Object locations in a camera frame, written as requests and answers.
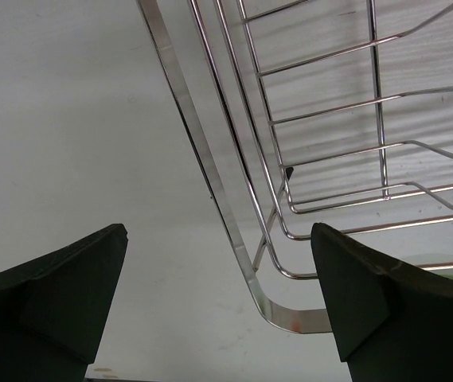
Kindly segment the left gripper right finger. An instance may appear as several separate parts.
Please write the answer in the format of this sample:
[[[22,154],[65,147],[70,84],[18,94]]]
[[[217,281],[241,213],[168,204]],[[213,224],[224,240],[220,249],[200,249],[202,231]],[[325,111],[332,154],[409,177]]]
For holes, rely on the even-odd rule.
[[[354,381],[453,381],[453,279],[311,229],[318,281]]]

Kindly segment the lime green plate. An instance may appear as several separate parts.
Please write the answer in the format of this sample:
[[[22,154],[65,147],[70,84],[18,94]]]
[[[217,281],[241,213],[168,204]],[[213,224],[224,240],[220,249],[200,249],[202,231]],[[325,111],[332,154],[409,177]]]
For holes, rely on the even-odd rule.
[[[404,261],[434,274],[453,279],[452,254],[418,254],[404,258]]]

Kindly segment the wire dish rack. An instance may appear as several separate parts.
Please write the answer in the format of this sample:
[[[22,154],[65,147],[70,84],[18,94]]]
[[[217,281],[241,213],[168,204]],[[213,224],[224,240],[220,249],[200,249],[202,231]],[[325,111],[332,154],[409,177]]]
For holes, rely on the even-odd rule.
[[[260,315],[330,331],[311,225],[453,255],[453,1],[141,1]]]

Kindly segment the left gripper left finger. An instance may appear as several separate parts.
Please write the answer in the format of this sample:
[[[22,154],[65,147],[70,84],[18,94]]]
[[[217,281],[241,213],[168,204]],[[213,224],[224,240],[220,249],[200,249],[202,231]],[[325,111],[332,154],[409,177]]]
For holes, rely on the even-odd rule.
[[[82,381],[96,360],[127,253],[111,224],[0,272],[0,381]]]

